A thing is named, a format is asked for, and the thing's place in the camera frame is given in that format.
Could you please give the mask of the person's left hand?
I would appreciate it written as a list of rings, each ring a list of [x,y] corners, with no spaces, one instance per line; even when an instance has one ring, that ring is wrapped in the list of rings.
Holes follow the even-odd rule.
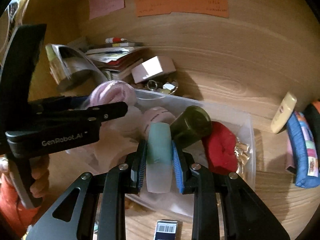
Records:
[[[30,191],[35,198],[44,197],[49,190],[49,155],[42,156],[31,166],[31,176],[35,182],[31,185]],[[1,156],[1,174],[4,180],[13,186],[9,175],[9,162],[5,156]]]

